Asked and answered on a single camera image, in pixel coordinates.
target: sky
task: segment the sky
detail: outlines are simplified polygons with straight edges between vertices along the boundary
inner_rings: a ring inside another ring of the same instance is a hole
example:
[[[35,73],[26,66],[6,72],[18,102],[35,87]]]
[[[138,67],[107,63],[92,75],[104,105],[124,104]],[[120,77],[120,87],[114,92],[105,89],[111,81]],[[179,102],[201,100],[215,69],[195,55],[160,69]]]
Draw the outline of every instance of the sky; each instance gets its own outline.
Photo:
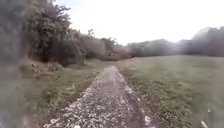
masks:
[[[223,0],[57,0],[71,10],[71,27],[119,44],[191,39],[206,27],[224,26]]]

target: dry grass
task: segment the dry grass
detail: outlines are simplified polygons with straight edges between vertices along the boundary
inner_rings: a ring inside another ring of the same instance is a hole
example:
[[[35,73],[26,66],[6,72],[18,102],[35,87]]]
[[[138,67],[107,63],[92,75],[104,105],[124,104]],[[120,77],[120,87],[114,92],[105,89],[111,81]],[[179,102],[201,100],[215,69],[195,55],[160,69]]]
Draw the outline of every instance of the dry grass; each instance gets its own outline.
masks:
[[[106,63],[87,61],[84,67],[41,64],[26,61],[21,65],[22,85],[31,112],[38,118],[48,115],[60,104],[79,95]]]
[[[223,58],[193,56],[118,62],[160,128],[198,128],[201,120],[211,126],[223,119],[223,64]],[[219,116],[209,117],[208,108]]]

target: vegetation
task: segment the vegetation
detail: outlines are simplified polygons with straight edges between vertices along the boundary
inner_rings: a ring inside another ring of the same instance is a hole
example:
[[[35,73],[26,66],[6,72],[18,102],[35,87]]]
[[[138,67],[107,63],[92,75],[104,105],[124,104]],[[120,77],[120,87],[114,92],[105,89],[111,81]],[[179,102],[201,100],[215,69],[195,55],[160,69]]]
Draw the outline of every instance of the vegetation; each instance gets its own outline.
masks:
[[[164,55],[203,55],[224,56],[224,27],[206,28],[199,31],[191,40],[172,43],[166,40],[153,40],[131,43],[127,47],[133,57]]]
[[[30,111],[41,119],[61,105],[73,102],[105,66],[97,60],[87,61],[85,66],[43,64],[24,61],[21,64],[24,98]]]
[[[208,108],[214,113],[223,111],[220,107],[224,102],[216,104],[212,99],[216,95],[215,100],[221,101],[223,94],[223,87],[216,86],[222,85],[217,74],[222,73],[223,58],[170,56],[119,63],[133,88],[140,92],[154,123],[161,128],[198,128],[201,120],[208,120]]]

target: dirt path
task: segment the dirt path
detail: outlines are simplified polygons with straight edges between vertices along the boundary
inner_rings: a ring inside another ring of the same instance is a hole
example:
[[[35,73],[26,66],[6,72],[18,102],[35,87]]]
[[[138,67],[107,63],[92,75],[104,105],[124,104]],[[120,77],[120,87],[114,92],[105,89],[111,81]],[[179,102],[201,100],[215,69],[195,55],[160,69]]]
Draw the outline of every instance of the dirt path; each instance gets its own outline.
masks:
[[[61,109],[45,128],[153,128],[139,99],[114,66],[105,68],[83,96]]]

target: green grass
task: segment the green grass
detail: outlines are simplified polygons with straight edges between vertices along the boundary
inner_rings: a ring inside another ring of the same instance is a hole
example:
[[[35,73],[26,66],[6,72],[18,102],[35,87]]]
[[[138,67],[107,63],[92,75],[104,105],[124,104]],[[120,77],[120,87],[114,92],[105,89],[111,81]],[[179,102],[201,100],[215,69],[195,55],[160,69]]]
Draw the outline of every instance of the green grass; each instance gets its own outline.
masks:
[[[24,98],[31,112],[41,119],[61,104],[74,101],[106,64],[87,61],[84,67],[71,65],[50,72],[34,72],[25,67],[22,74]]]
[[[198,128],[208,120],[208,107],[216,106],[210,105],[214,96],[224,105],[223,58],[148,57],[119,64],[160,128]]]

